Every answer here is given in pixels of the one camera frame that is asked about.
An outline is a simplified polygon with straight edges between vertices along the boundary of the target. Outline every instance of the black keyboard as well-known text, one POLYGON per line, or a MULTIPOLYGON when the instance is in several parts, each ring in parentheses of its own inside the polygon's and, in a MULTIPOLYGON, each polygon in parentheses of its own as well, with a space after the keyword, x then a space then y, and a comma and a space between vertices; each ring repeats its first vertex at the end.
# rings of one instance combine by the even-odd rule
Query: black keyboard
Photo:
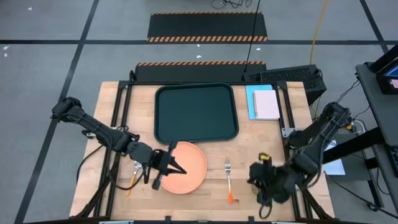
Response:
POLYGON ((389 149, 390 151, 387 151, 387 155, 390 159, 392 170, 398 177, 398 147, 389 147, 389 149))

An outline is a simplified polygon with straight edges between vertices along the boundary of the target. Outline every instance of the caution tape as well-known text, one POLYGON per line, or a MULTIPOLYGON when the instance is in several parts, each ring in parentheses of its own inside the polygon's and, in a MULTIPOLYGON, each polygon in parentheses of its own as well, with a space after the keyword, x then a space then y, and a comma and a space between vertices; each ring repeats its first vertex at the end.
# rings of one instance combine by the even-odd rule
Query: caution tape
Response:
POLYGON ((151 15, 185 15, 185 14, 255 14, 256 12, 155 12, 151 15))
MULTIPOLYGON (((246 61, 227 62, 146 62, 137 66, 170 66, 170 65, 245 65, 246 61)), ((262 61, 248 61, 248 65, 265 65, 262 61)))
POLYGON ((267 41, 268 37, 263 35, 252 36, 198 36, 198 37, 148 37, 149 42, 247 42, 267 41))

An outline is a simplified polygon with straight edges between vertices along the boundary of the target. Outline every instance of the dark green tray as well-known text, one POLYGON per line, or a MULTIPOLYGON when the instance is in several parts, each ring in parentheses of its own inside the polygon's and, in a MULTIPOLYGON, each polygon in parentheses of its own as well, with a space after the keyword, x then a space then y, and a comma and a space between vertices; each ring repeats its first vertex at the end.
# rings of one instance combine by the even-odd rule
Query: dark green tray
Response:
POLYGON ((220 141, 239 132, 233 89, 225 83, 169 85, 155 94, 155 138, 220 141))

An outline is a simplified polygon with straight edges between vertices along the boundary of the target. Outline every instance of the wooden table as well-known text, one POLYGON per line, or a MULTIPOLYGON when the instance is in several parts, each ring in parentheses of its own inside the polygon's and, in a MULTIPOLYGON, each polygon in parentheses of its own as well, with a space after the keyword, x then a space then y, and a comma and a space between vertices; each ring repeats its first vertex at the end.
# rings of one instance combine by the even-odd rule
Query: wooden table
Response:
MULTIPOLYGON (((117 82, 103 82, 99 92, 94 117, 107 125, 111 122, 117 85, 117 82)), ((154 149, 166 149, 166 146, 158 143, 154 137, 154 95, 159 87, 133 86, 127 125, 130 132, 141 135, 140 141, 154 149)), ((251 185, 246 183, 249 178, 249 166, 257 160, 260 152, 271 155, 274 165, 282 165, 285 162, 280 126, 278 121, 249 120, 245 86, 233 86, 233 90, 239 134, 230 141, 195 143, 205 154, 208 164, 206 179, 201 186, 185 195, 171 194, 162 188, 155 191, 150 187, 156 175, 152 172, 150 184, 139 183, 128 197, 125 191, 116 189, 112 219, 164 220, 166 215, 171 215, 172 220, 246 221, 248 216, 254 216, 256 221, 261 220, 258 216, 260 205, 256 202, 251 185), (226 158, 231 160, 231 188, 234 195, 234 203, 231 205, 228 203, 228 183, 224 171, 226 158)), ((302 83, 288 83, 288 92, 295 125, 298 128, 306 128, 312 121, 302 83)), ((284 100, 281 101, 285 125, 288 126, 284 100)), ((119 110, 119 122, 122 110, 119 110)), ((85 156, 97 147, 95 139, 88 140, 85 156)), ((81 168, 70 215, 80 212, 98 188, 103 158, 104 149, 89 158, 81 168)), ((118 184, 128 186, 133 170, 134 161, 128 156, 122 158, 118 184)), ((322 176, 310 191, 325 211, 333 216, 325 177, 322 176)), ((304 217, 300 194, 298 200, 301 216, 304 217)), ((105 207, 106 200, 103 200, 101 214, 104 214, 105 207)), ((283 204, 274 203, 268 220, 294 221, 291 199, 283 204)))

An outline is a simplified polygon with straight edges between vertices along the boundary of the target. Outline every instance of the orange plate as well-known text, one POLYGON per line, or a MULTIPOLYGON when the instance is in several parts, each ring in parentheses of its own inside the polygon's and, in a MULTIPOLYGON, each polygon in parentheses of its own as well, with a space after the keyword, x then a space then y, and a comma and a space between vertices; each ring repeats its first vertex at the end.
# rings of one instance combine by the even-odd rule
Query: orange plate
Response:
POLYGON ((206 157, 203 152, 192 143, 178 142, 172 155, 187 174, 164 176, 162 187, 175 194, 186 194, 198 188, 207 172, 206 157))

